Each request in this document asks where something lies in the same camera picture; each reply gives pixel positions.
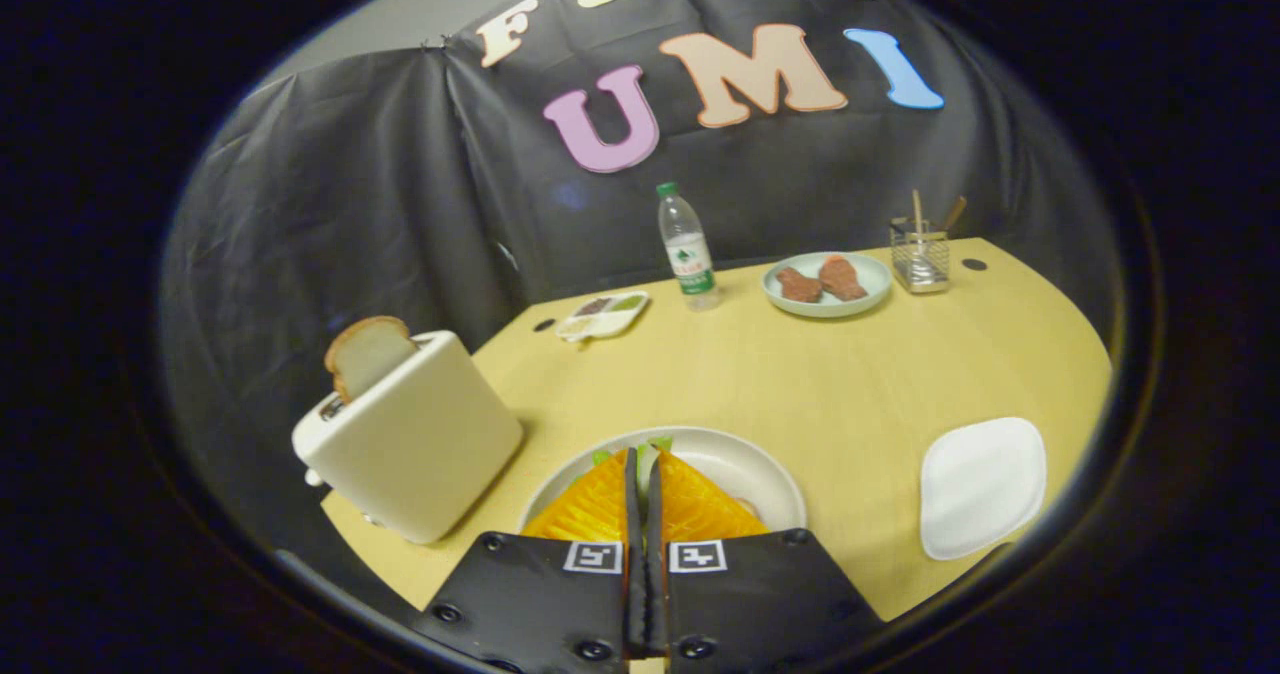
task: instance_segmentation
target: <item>orange letter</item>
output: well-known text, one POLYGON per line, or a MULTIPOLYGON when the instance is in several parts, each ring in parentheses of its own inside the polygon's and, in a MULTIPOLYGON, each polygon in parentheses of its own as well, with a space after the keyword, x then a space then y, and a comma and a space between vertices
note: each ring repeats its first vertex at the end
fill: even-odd
POLYGON ((538 8, 538 0, 524 0, 502 14, 498 14, 476 33, 484 38, 484 59, 481 67, 492 67, 502 60, 507 54, 520 49, 520 40, 512 38, 513 33, 525 33, 529 28, 529 17, 525 14, 538 8))
POLYGON ((676 56, 689 69, 703 97, 704 109, 698 114, 701 127, 730 127, 751 115, 745 104, 733 100, 728 84, 769 114, 778 110, 778 77, 787 82, 787 106, 797 113, 841 109, 849 104, 809 54, 800 27, 760 24, 755 27, 753 47, 751 56, 746 56, 714 36, 699 32, 668 38, 658 50, 676 56))

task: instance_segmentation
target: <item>wire basket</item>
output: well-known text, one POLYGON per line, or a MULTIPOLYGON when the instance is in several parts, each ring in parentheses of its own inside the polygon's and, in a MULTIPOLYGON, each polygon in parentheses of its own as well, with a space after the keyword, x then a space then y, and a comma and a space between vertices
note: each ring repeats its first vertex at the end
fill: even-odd
POLYGON ((945 292, 951 286, 947 231, 933 231, 933 224, 928 219, 920 220, 920 231, 919 235, 915 233, 915 219, 890 219, 888 246, 893 276, 911 294, 945 292))

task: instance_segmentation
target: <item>plate of meat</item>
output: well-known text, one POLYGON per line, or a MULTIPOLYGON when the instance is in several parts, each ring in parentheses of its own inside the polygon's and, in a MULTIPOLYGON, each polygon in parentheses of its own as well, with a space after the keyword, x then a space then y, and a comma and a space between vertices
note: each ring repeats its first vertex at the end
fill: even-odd
POLYGON ((888 295, 892 274, 879 260, 817 251, 778 261, 760 281, 778 310, 801 317, 849 317, 888 295))

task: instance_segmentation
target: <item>blue letter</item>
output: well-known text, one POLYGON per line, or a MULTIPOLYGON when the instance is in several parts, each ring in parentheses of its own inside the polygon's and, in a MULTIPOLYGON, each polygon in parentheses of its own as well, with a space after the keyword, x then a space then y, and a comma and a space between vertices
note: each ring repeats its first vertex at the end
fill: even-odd
POLYGON ((846 29, 845 37, 863 45, 888 77, 888 100, 910 109, 942 109, 942 97, 929 90, 915 67, 897 49, 897 40, 882 31, 846 29))

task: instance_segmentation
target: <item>bottle label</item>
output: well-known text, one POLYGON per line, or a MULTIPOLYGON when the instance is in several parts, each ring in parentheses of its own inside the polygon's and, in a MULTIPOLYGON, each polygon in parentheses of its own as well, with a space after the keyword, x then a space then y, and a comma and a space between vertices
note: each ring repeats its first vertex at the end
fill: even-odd
POLYGON ((671 260, 671 270, 676 272, 680 290, 685 294, 703 294, 716 288, 712 255, 707 251, 705 238, 667 246, 667 258, 671 260))

